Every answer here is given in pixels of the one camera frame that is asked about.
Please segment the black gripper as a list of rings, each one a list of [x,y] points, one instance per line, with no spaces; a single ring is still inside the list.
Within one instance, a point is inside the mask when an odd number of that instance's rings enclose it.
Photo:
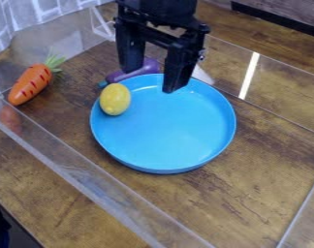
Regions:
[[[115,42],[121,70],[142,67],[145,42],[168,48],[162,91],[184,87],[205,57],[209,26],[196,17],[197,0],[115,0]]]

